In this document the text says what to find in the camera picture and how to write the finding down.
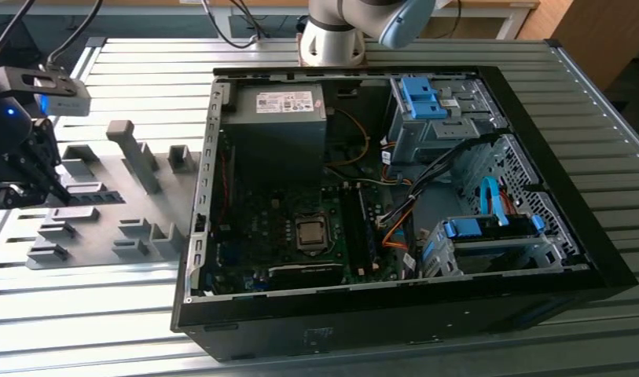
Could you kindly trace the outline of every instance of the desk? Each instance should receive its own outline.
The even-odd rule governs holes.
[[[110,39],[86,48],[72,74],[94,97],[91,116],[58,119],[56,138],[87,143],[92,131],[104,137],[103,117],[131,119],[152,151],[174,137],[199,151],[213,69],[295,58],[289,39],[245,50],[217,39]],[[369,42],[368,62],[500,67],[639,278],[639,137],[565,52],[543,42],[438,39],[396,52]],[[26,268],[46,211],[0,211],[0,377],[639,375],[639,286],[528,331],[219,364],[169,330],[177,263]]]
[[[91,10],[94,0],[44,0],[31,8],[30,14],[83,15]],[[187,15],[202,14],[199,0],[104,0],[102,15]],[[242,12],[227,0],[211,0],[214,18],[223,34],[231,38],[230,16]],[[246,0],[254,16],[303,16],[307,0]],[[531,9],[539,0],[462,0],[461,17],[503,18],[496,39],[515,39]],[[0,4],[0,14],[18,11],[18,4]],[[456,17],[456,1],[438,1],[432,17]]]

